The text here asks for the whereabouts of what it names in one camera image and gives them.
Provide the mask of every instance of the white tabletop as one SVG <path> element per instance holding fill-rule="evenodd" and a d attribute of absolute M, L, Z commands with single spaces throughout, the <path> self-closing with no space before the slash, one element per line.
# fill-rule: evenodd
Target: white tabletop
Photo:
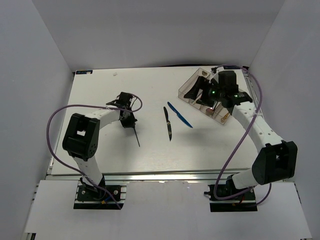
<path fill-rule="evenodd" d="M 210 71 L 211 67 L 202 67 Z M 68 104 L 104 106 L 120 92 L 138 95 L 143 108 L 134 115 L 138 146 L 133 129 L 124 129 L 114 122 L 100 130 L 96 160 L 103 173 L 137 173 L 161 171 L 219 170 L 244 134 L 242 126 L 231 116 L 221 125 L 178 98 L 178 89 L 198 67 L 156 67 L 128 69 L 99 69 L 92 74 L 75 75 Z M 241 70 L 235 71 L 239 88 L 247 91 Z M 168 107 L 172 105 L 191 123 L 187 127 Z M 163 106 L 169 113 L 172 141 L 169 141 Z M 76 162 L 62 148 L 70 117 L 74 113 L 87 114 L 91 108 L 68 108 L 56 154 L 66 163 Z M 257 156 L 248 137 L 235 154 L 228 169 L 246 169 Z M 53 175 L 75 172 L 54 162 Z"/>
<path fill-rule="evenodd" d="M 294 183 L 273 183 L 253 212 L 210 212 L 206 183 L 130 182 L 122 210 L 73 209 L 78 181 L 43 180 L 25 227 L 36 240 L 299 240 L 311 238 Z M 262 199 L 268 185 L 257 186 Z"/>

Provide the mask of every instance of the knife blade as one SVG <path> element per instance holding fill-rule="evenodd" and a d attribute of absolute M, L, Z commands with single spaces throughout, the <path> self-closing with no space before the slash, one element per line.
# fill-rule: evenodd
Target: knife blade
<path fill-rule="evenodd" d="M 169 108 L 171 108 L 172 111 L 174 111 L 177 115 L 177 117 L 185 124 L 187 125 L 189 128 L 194 128 L 193 126 L 191 126 L 191 124 L 180 114 L 180 112 L 178 112 L 177 109 L 175 109 L 174 106 L 172 106 L 172 104 L 170 102 L 167 102 L 168 103 L 168 106 Z"/>
<path fill-rule="evenodd" d="M 165 106 L 163 107 L 163 110 L 164 110 L 164 115 L 165 115 L 165 120 L 166 120 L 166 126 L 168 128 L 169 140 L 171 141 L 171 139 L 172 139 L 172 131 L 171 131 L 171 123 L 169 121 L 168 111 L 167 111 Z"/>

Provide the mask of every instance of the white panel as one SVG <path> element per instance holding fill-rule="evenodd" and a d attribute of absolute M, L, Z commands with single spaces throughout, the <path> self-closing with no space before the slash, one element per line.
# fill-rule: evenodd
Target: white panel
<path fill-rule="evenodd" d="M 314 239 L 320 239 L 320 1 L 287 0 L 251 70 L 270 126 L 298 146 L 295 178 Z"/>
<path fill-rule="evenodd" d="M 250 65 L 284 0 L 33 0 L 70 68 Z"/>
<path fill-rule="evenodd" d="M 100 69 L 92 74 L 75 75 L 69 104 L 104 106 L 120 92 L 138 95 L 143 107 L 135 112 L 138 146 L 134 130 L 124 129 L 119 121 L 99 132 L 96 161 L 102 173 L 132 173 L 157 171 L 219 170 L 239 142 L 245 130 L 233 117 L 225 125 L 212 120 L 178 98 L 178 89 L 198 70 L 198 67 L 154 67 Z M 247 91 L 241 70 L 237 70 L 239 88 Z M 168 107 L 167 102 L 190 122 L 187 127 Z M 172 127 L 169 141 L 164 113 L 166 106 Z M 133 108 L 139 107 L 136 101 Z M 95 109 L 73 107 L 66 111 L 57 155 L 66 163 L 77 166 L 62 148 L 70 117 L 87 114 Z M 246 169 L 257 157 L 249 137 L 234 156 L 228 169 Z M 75 174 L 54 162 L 52 174 Z"/>
<path fill-rule="evenodd" d="M 41 181 L 26 226 L 36 240 L 299 240 L 310 232 L 293 183 L 258 212 L 210 212 L 205 183 L 131 182 L 122 210 L 73 209 L 77 181 Z M 263 198 L 268 185 L 255 193 Z"/>
<path fill-rule="evenodd" d="M 71 71 L 31 0 L 0 1 L 1 239 L 20 240 L 50 155 L 46 124 L 66 102 Z M 63 114 L 52 125 L 55 143 Z"/>

